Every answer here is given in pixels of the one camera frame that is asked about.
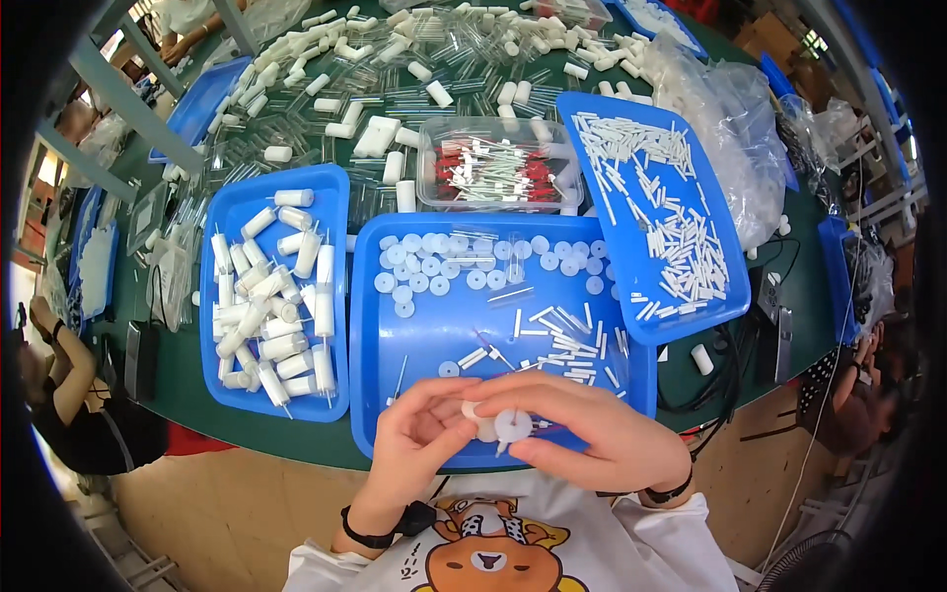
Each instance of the white plastic washer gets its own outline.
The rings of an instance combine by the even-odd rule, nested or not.
[[[395,269],[392,273],[395,274],[395,278],[397,278],[398,281],[408,281],[408,278],[411,277],[411,270],[408,269],[408,266],[404,263],[395,265]]]
[[[420,249],[420,236],[413,232],[404,235],[402,246],[408,253],[417,253],[418,249]]]
[[[420,263],[420,270],[428,278],[433,278],[440,274],[440,260],[429,257]]]
[[[496,245],[493,246],[493,254],[497,259],[505,261],[509,259],[509,251],[512,249],[512,245],[508,241],[498,241]]]
[[[532,245],[526,241],[517,241],[513,245],[513,256],[520,260],[527,260],[532,257]]]
[[[428,253],[434,253],[434,240],[437,237],[437,233],[428,232],[420,240],[420,247],[427,251]]]
[[[444,296],[451,290],[451,282],[449,279],[444,276],[437,276],[436,278],[431,278],[430,286],[431,294],[434,296]]]
[[[398,282],[395,281],[395,277],[386,271],[382,271],[382,273],[375,276],[375,290],[382,294],[389,294],[395,289],[396,285],[398,285]]]
[[[540,256],[539,264],[546,271],[553,271],[559,267],[559,258],[552,251],[546,251]]]
[[[585,291],[592,296],[598,296],[605,289],[605,282],[599,276],[589,276],[585,281]]]
[[[608,257],[608,245],[605,244],[605,241],[602,241],[602,240],[592,241],[592,244],[589,245],[589,254],[592,257],[605,259],[606,257]]]
[[[438,366],[438,376],[441,378],[460,376],[460,366],[457,365],[457,362],[452,360],[441,362],[440,366]]]
[[[552,252],[555,253],[559,259],[565,259],[572,254],[572,245],[566,241],[559,241],[556,243],[556,246],[552,247]]]
[[[385,253],[388,254],[388,260],[395,265],[404,263],[404,258],[408,256],[408,252],[400,244],[392,244]]]
[[[578,241],[572,243],[572,252],[579,253],[584,255],[586,258],[589,256],[589,243],[584,241]]]
[[[527,272],[523,265],[510,265],[507,267],[507,282],[511,284],[523,283],[526,278]]]
[[[433,246],[435,253],[443,255],[451,250],[451,240],[443,232],[438,232],[434,237]]]
[[[592,276],[597,276],[601,273],[601,270],[604,266],[605,265],[601,262],[601,259],[597,257],[590,257],[585,263],[585,271],[587,271]]]
[[[411,270],[412,274],[417,274],[420,271],[420,260],[414,253],[408,253],[408,256],[404,258],[404,264]]]
[[[487,274],[479,269],[472,270],[471,273],[467,274],[467,285],[472,290],[483,288],[487,285]]]
[[[481,260],[476,263],[476,266],[482,269],[483,271],[491,271],[496,267],[496,259],[490,257],[488,260]]]
[[[542,255],[549,250],[549,239],[541,234],[537,234],[532,238],[532,241],[529,242],[529,246],[532,247],[533,253]]]
[[[507,285],[507,274],[502,269],[494,269],[487,274],[487,285],[491,290],[499,290]]]
[[[431,280],[424,274],[414,274],[408,278],[408,285],[411,286],[411,291],[418,294],[427,290],[427,286],[430,282]]]
[[[473,251],[475,253],[492,253],[493,252],[493,241],[490,239],[477,239],[473,241]]]
[[[440,265],[440,274],[447,279],[454,279],[460,275],[460,263],[445,261]]]
[[[572,278],[579,272],[579,264],[576,263],[575,258],[567,257],[563,259],[563,264],[559,266],[559,271],[563,272],[563,275]]]
[[[447,243],[451,247],[451,253],[465,253],[471,240],[462,234],[455,234],[448,239]]]
[[[400,303],[410,302],[413,294],[411,288],[407,286],[398,286],[391,291],[391,297],[395,299],[395,302]]]
[[[382,254],[378,256],[378,263],[384,269],[394,269],[395,264],[388,260],[388,252],[382,251]]]
[[[395,314],[401,318],[410,318],[414,314],[414,302],[395,302]]]
[[[390,247],[392,244],[398,244],[398,237],[394,235],[388,235],[384,237],[383,239],[381,239],[380,241],[378,241],[378,246],[382,247],[383,251],[387,250],[387,248]]]

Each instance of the dark green worktable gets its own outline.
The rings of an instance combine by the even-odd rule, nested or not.
[[[495,2],[517,8],[513,3]],[[336,8],[344,14],[350,3],[326,2],[311,9],[306,17],[320,14]],[[378,16],[386,14],[377,6],[362,5],[363,14]],[[631,28],[613,9],[615,21],[605,28],[611,36],[614,32],[630,34]],[[756,64],[755,60],[742,50],[737,49],[720,34],[709,30],[685,17],[690,30],[700,40],[713,60],[728,60]],[[195,63],[202,63],[217,43],[216,37],[208,39],[198,47]],[[564,63],[564,51],[553,51],[539,61],[527,65],[527,73],[543,67],[555,72],[552,80],[546,84],[566,86],[561,74]],[[314,73],[313,61],[307,68],[309,75]],[[192,66],[183,77],[192,82],[199,68]],[[649,95],[651,87],[641,80],[632,80],[620,68],[599,73],[592,70],[588,80],[581,85],[582,90],[592,92],[601,80],[612,83],[625,80],[638,94]],[[133,135],[125,152],[112,166],[112,172],[123,180],[132,177],[142,183],[140,194],[144,195],[161,180],[162,167],[147,164],[147,152],[151,146],[138,135]],[[336,153],[340,161],[348,159],[348,147]],[[794,311],[794,336],[792,346],[792,372],[797,374],[824,355],[833,345],[831,324],[831,305],[827,288],[827,276],[822,262],[821,248],[815,231],[815,225],[821,221],[823,213],[817,201],[804,190],[800,193],[787,192],[785,212],[793,226],[794,239],[801,242],[798,260],[793,272],[783,284],[784,304]],[[125,232],[128,228],[128,215],[125,208],[118,215],[119,228],[122,231],[120,256],[116,262],[113,305],[116,320],[114,323],[99,321],[93,326],[93,333],[110,333],[116,344],[124,348],[125,331],[131,319],[147,318],[145,290],[147,270],[141,270],[131,258],[124,257]],[[774,256],[777,244],[767,244],[759,249],[759,258],[751,264],[761,264]],[[795,246],[787,243],[782,254],[769,265],[769,269],[785,274]],[[662,391],[671,404],[683,404],[691,399],[703,385],[705,379],[699,375],[690,359],[690,349],[697,343],[704,343],[710,350],[714,335],[711,331],[692,335],[689,338],[670,344],[670,359],[658,365],[658,376]],[[772,390],[773,385],[758,385],[753,382],[752,369],[747,373],[749,380],[744,385],[741,404],[748,404]],[[277,457],[292,458],[304,462],[366,470],[370,465],[368,458],[356,448],[349,431],[348,414],[334,423],[294,422],[287,418],[260,415],[241,411],[218,404],[207,392],[201,370],[201,352],[198,347],[198,326],[196,323],[182,326],[178,333],[163,331],[158,359],[158,382],[156,398],[148,407],[173,422],[180,423],[192,430],[206,434],[218,440],[250,448]],[[713,420],[720,411],[721,402],[714,401],[698,412],[687,415],[671,415],[659,411],[657,419],[674,429],[684,431]]]

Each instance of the white t-shirt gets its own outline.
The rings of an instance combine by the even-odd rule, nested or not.
[[[735,592],[704,496],[673,510],[636,497],[612,509],[538,471],[458,475],[435,525],[371,561],[312,541],[290,554],[284,592]]]
[[[161,36],[187,35],[217,12],[212,0],[164,0],[152,9],[161,16]]]

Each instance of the white cord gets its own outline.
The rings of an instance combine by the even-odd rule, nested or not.
[[[856,199],[858,202],[858,219],[859,223],[862,218],[862,159],[858,159],[858,193],[856,193]],[[813,450],[813,444],[815,443],[815,435],[819,433],[819,423],[822,421],[822,411],[825,409],[826,397],[829,396],[831,392],[831,383],[835,379],[835,371],[838,369],[838,359],[839,353],[842,350],[842,340],[845,339],[845,328],[849,322],[849,311],[851,310],[851,302],[854,299],[855,291],[855,279],[858,277],[858,265],[861,263],[861,258],[859,257],[860,251],[862,248],[861,237],[859,241],[855,244],[855,268],[851,272],[851,287],[849,293],[852,295],[849,298],[849,303],[845,308],[845,316],[842,320],[842,336],[839,339],[838,345],[835,346],[835,364],[832,366],[831,375],[829,376],[829,383],[826,385],[825,395],[822,397],[822,403],[819,405],[819,414],[815,417],[815,428],[813,428],[813,437],[809,440],[809,448],[806,449],[806,456],[802,459],[802,467],[799,468],[799,478],[795,481],[795,487],[793,487],[793,494],[789,498],[789,505],[786,506],[786,512],[782,514],[782,521],[779,522],[779,529],[776,531],[776,536],[773,537],[773,544],[770,546],[769,553],[766,555],[766,561],[763,562],[763,568],[760,570],[762,573],[766,573],[766,567],[769,565],[770,559],[773,558],[773,552],[776,550],[776,544],[779,541],[779,535],[782,534],[782,528],[786,526],[786,519],[789,517],[789,512],[793,508],[793,502],[795,501],[795,495],[799,492],[799,485],[802,484],[802,476],[806,472],[806,463],[809,462],[809,453]]]

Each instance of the clear plastic container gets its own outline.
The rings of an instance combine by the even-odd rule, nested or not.
[[[578,207],[585,198],[579,159],[560,123],[432,117],[419,134],[416,192],[428,206],[552,213]],[[460,163],[465,165],[457,173]]]
[[[557,16],[567,27],[578,25],[590,31],[600,30],[613,20],[601,0],[536,0],[533,14],[546,18]]]

